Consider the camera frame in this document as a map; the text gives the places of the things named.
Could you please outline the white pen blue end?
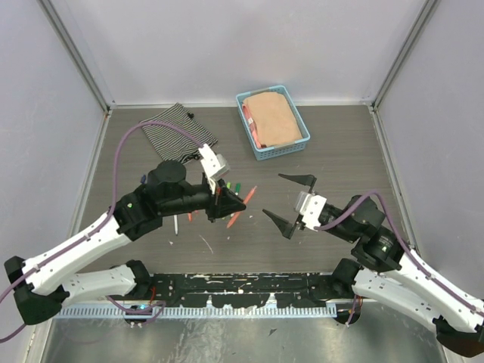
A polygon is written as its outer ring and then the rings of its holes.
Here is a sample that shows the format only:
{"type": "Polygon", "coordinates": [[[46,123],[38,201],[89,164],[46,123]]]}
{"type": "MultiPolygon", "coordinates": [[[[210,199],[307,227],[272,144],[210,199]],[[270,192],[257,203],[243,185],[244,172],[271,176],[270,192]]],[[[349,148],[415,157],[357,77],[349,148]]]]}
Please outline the white pen blue end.
{"type": "Polygon", "coordinates": [[[173,216],[175,236],[178,236],[178,216],[173,216]]]}

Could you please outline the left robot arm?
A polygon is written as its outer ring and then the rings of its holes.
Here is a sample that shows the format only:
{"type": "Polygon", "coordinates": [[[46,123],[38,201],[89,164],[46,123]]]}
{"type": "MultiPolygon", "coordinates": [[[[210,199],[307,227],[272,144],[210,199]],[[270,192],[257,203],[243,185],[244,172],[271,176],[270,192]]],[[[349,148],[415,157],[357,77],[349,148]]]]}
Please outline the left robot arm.
{"type": "Polygon", "coordinates": [[[94,273],[82,274],[80,269],[157,230],[166,217],[203,210],[214,222],[245,210],[243,200],[222,179],[228,170],[225,162],[204,162],[202,182],[191,185],[180,162],[162,162],[144,183],[77,235],[34,258],[7,260],[5,271],[23,323],[39,324],[65,306],[101,296],[147,298],[151,277],[139,260],[94,273]]]}

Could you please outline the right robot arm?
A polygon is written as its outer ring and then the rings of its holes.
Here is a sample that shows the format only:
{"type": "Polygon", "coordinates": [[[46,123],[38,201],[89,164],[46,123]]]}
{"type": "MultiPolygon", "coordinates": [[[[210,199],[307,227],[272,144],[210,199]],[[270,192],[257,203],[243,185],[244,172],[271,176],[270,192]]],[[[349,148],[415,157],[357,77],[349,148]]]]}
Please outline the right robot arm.
{"type": "Polygon", "coordinates": [[[355,195],[344,209],[313,191],[313,175],[286,175],[309,189],[299,194],[298,214],[289,222],[265,214],[290,239],[296,229],[327,232],[353,244],[331,277],[341,298],[369,298],[395,309],[435,333],[453,353],[474,358],[483,353],[483,301],[456,287],[404,241],[377,191],[355,195]]]}

